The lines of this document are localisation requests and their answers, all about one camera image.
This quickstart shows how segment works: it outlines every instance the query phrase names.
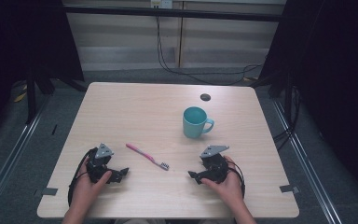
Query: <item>mug handle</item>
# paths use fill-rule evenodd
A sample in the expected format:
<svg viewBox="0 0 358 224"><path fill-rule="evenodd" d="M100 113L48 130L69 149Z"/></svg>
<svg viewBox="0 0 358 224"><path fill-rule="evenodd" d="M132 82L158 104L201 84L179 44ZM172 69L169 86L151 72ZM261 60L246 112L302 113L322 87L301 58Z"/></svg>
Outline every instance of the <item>mug handle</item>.
<svg viewBox="0 0 358 224"><path fill-rule="evenodd" d="M207 128L207 129L202 130L202 133L210 132L211 129L213 128L213 126L214 126L214 121L212 119L206 119L205 123L210 123L211 126L209 128Z"/></svg>

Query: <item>black curtain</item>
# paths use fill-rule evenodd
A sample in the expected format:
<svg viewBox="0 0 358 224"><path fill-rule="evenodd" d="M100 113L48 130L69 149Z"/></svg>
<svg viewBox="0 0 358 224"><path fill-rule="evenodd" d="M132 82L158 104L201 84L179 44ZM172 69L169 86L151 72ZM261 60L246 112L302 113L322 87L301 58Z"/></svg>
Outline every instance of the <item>black curtain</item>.
<svg viewBox="0 0 358 224"><path fill-rule="evenodd" d="M27 4L62 1L0 1L0 112L13 83L25 80L31 68L35 76L84 79L66 14L21 7Z"/></svg>
<svg viewBox="0 0 358 224"><path fill-rule="evenodd" d="M358 180L358 0L287 0L283 15L303 19L280 22L260 79L272 84L272 96L293 79L325 141Z"/></svg>

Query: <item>floor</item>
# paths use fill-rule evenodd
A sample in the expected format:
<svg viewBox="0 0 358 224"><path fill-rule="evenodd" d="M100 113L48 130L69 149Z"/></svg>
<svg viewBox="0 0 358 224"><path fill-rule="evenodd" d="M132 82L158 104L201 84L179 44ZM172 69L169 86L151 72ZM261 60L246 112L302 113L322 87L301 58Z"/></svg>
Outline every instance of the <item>floor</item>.
<svg viewBox="0 0 358 224"><path fill-rule="evenodd" d="M233 69L221 68L213 71L225 73L232 72ZM248 86L252 82L252 79L243 79L242 74L205 75L212 72L211 68L183 71L203 75L177 75L163 69L89 71L84 74L86 82L81 84L88 86L93 81L109 81L196 85L235 83L233 85ZM245 76L255 77L255 74L247 73ZM11 99L1 114L0 223L61 223L58 219L37 216L36 209L41 198L35 192L48 184L85 93L75 91L59 80L53 80L53 83L56 91L52 95L37 94L40 113L33 127L24 125L27 118L26 98L19 103L12 101L22 85L13 88ZM284 130L279 113L283 97L270 99L268 90L269 86L259 87L256 88L256 93L271 136L277 136ZM295 196L300 215L293 219L269 218L258 219L257 222L358 223L358 183L319 135L305 105L300 106L295 131L302 149L295 147L296 139L293 136L280 149L279 154L289 182L298 189ZM24 133L28 133L28 137L23 137ZM21 146L18 144L19 138L24 140ZM284 139L286 138L276 142L276 146L280 147ZM310 180L319 181L319 184L311 184ZM86 221L109 222L110 220L94 219ZM189 223L189 220L174 222Z"/></svg>

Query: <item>gray floor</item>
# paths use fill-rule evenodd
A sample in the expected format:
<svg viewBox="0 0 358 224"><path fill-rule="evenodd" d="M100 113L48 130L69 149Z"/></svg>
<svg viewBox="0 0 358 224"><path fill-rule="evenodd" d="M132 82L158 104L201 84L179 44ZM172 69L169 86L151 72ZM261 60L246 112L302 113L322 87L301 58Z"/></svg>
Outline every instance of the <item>gray floor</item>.
<svg viewBox="0 0 358 224"><path fill-rule="evenodd" d="M204 73L212 71L232 72L233 70L235 69L187 69L186 71ZM256 77L256 75L256 71L246 74L247 77ZM210 84L219 85L241 80L241 75L201 75L194 77L206 80ZM84 85L86 86L93 81L205 84L193 77L173 75L162 69L87 72L85 78L86 83ZM241 81L235 85L247 86L250 83L249 81ZM36 209L40 197L35 196L34 192L47 185L85 93L75 91L57 80L54 80L54 85L56 91L53 95L38 94L38 104L42 105L46 100L47 105L31 139L20 154L0 194L0 223L61 222L57 219L43 219L37 216ZM268 89L269 87L260 87L256 89L256 93L271 135L275 136L283 131L283 127L274 104L269 99ZM12 98L19 91L20 88L13 89ZM11 149L21 136L26 121L26 112L27 104L23 100L19 103L8 102L2 113L0 120L0 168L5 164ZM327 194L337 209L340 221L342 223L358 223L358 183L336 159L329 145L320 137L305 105L300 108L296 133ZM280 156L289 182L299 189L299 193L296 194L296 201L300 215L293 219L258 219L257 222L329 223L291 144L287 143L280 150ZM87 220L87 223L109 223L109 220Z"/></svg>

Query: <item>toothbrush bristles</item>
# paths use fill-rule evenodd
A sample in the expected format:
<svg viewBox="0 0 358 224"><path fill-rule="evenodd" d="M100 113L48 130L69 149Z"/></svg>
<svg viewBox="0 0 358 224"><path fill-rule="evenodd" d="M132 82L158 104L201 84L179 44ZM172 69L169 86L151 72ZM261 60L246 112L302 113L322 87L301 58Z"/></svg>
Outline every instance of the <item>toothbrush bristles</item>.
<svg viewBox="0 0 358 224"><path fill-rule="evenodd" d="M162 169L164 169L164 170L169 170L170 169L170 166L167 164L167 163L165 163L165 162L163 162L161 165L160 165L160 167L162 168Z"/></svg>

